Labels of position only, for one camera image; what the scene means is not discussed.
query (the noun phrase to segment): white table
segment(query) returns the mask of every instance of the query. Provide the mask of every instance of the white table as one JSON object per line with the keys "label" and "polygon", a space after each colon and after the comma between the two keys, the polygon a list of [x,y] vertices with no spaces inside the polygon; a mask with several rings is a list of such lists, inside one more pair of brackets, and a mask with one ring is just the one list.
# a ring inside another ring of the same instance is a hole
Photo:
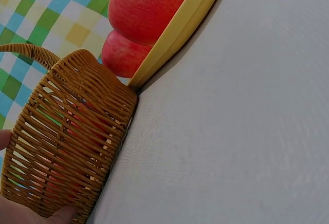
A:
{"label": "white table", "polygon": [[165,71],[89,223],[329,223],[329,0],[219,0]]}

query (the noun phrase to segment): red apple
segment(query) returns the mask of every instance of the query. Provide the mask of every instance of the red apple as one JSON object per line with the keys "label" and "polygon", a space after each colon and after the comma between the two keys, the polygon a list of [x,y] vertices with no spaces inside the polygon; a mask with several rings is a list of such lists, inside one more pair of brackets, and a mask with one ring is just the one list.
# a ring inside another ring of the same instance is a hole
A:
{"label": "red apple", "polygon": [[127,39],[156,43],[184,0],[110,0],[108,20]]}
{"label": "red apple", "polygon": [[112,31],[106,38],[101,59],[116,76],[131,78],[152,47],[133,43]]}

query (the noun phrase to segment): wicker basket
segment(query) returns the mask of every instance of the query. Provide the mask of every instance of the wicker basket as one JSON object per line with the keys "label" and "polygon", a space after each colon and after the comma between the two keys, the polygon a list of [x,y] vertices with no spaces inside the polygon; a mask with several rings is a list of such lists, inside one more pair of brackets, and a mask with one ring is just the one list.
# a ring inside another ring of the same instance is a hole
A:
{"label": "wicker basket", "polygon": [[44,217],[71,205],[85,223],[106,182],[137,96],[87,50],[60,59],[31,44],[0,46],[49,71],[19,115],[1,194]]}

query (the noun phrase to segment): yellow plastic plate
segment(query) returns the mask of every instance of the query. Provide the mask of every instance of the yellow plastic plate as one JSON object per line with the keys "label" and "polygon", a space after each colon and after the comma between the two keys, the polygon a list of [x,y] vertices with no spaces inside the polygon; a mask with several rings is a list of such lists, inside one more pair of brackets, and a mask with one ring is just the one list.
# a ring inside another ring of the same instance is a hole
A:
{"label": "yellow plastic plate", "polygon": [[185,0],[171,19],[159,40],[128,82],[141,87],[189,39],[215,0]]}

